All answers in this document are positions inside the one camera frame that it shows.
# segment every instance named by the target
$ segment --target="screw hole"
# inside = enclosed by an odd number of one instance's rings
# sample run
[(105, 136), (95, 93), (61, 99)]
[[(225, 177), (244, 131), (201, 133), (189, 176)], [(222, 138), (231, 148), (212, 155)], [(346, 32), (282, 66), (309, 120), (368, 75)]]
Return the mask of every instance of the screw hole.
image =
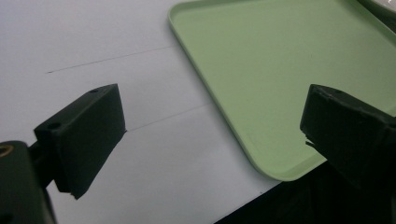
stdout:
[(12, 146), (12, 145), (2, 145), (2, 146), (0, 146), (0, 158), (1, 157), (5, 157), (6, 155), (8, 155), (9, 153), (11, 153), (12, 150), (14, 150), (14, 146)]
[(5, 213), (5, 214), (2, 214), (2, 215), (0, 216), (0, 223), (1, 223), (1, 224), (8, 224), (8, 223), (11, 223), (12, 219), (14, 219), (14, 216), (12, 216), (12, 214), (10, 214), (10, 213)]
[(58, 129), (59, 127), (61, 127), (61, 123), (58, 123), (58, 122), (56, 122), (56, 123), (51, 123), (51, 124), (48, 126), (48, 128), (51, 129), (51, 130)]

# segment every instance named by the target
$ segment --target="light green plastic tray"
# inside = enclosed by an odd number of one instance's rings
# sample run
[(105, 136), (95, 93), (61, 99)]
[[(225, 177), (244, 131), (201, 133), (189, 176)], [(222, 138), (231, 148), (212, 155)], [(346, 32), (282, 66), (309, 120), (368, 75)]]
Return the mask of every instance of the light green plastic tray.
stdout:
[(248, 158), (275, 179), (325, 161), (299, 129), (311, 83), (396, 115), (395, 34), (358, 2), (206, 0), (169, 19)]

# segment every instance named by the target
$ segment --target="white surface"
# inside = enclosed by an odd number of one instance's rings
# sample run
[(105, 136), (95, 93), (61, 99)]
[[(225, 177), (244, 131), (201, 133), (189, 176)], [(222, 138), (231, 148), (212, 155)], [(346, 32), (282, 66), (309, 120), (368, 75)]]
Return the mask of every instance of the white surface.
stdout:
[(67, 223), (213, 223), (278, 182), (257, 173), (168, 26), (179, 0), (0, 2), (0, 141), (119, 83), (128, 133)]
[(396, 0), (372, 0), (372, 1), (389, 11), (396, 13)]

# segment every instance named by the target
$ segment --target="pencil line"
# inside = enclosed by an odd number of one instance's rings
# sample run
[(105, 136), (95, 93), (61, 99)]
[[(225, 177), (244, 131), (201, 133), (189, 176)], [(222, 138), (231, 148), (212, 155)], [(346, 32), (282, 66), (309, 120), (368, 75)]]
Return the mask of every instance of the pencil line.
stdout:
[(126, 57), (130, 57), (130, 56), (134, 56), (136, 54), (148, 53), (148, 52), (152, 52), (152, 51), (159, 50), (159, 49), (170, 49), (172, 47), (174, 47), (174, 46), (168, 46), (168, 47), (163, 47), (163, 48), (158, 48), (158, 49), (149, 49), (149, 50), (146, 50), (146, 51), (141, 51), (141, 52), (136, 52), (136, 53), (132, 53), (132, 54), (122, 55), (122, 56), (118, 56), (118, 57), (114, 57), (114, 58), (103, 59), (103, 60), (95, 61), (95, 62), (91, 62), (91, 63), (77, 64), (77, 65), (73, 65), (73, 66), (69, 66), (69, 67), (65, 67), (65, 68), (52, 70), (52, 71), (47, 72), (47, 74), (60, 72), (60, 71), (64, 71), (64, 70), (67, 70), (67, 69), (77, 68), (77, 67), (81, 67), (81, 66), (85, 66), (85, 65), (90, 65), (90, 64), (94, 64), (94, 63), (102, 63), (102, 62), (116, 60), (116, 59), (120, 59), (120, 58), (126, 58)]
[(147, 126), (149, 126), (149, 125), (151, 125), (151, 124), (154, 124), (154, 123), (157, 123), (157, 122), (160, 122), (160, 121), (164, 121), (164, 120), (166, 120), (166, 119), (171, 119), (171, 118), (177, 117), (177, 116), (179, 116), (179, 115), (182, 115), (182, 114), (185, 114), (185, 113), (189, 113), (189, 112), (191, 112), (192, 110), (195, 110), (195, 109), (198, 109), (198, 108), (201, 108), (201, 107), (207, 106), (207, 105), (211, 105), (211, 104), (213, 104), (213, 103), (206, 103), (206, 104), (204, 104), (204, 105), (198, 105), (198, 106), (196, 106), (196, 107), (193, 107), (193, 108), (190, 108), (190, 109), (188, 109), (188, 110), (186, 110), (186, 111), (183, 111), (183, 112), (180, 112), (180, 113), (177, 113), (177, 114), (171, 115), (171, 116), (169, 116), (169, 117), (166, 117), (166, 118), (164, 118), (164, 119), (159, 119), (159, 120), (153, 121), (153, 122), (151, 122), (151, 123), (148, 123), (148, 124), (142, 125), (142, 126), (140, 126), (140, 127), (137, 127), (137, 128), (131, 129), (131, 130), (129, 130), (129, 131), (130, 131), (130, 132), (133, 132), (133, 131), (136, 131), (136, 130), (138, 130), (138, 129), (141, 129), (141, 128), (144, 128), (144, 127), (147, 127)]

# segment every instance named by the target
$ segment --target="white table surface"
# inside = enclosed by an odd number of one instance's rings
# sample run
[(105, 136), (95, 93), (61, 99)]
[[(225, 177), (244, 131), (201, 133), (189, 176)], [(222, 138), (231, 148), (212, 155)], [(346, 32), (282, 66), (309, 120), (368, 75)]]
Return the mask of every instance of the white table surface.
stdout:
[(128, 133), (60, 224), (213, 223), (278, 181), (249, 163), (169, 27), (180, 0), (0, 2), (0, 142), (118, 83)]

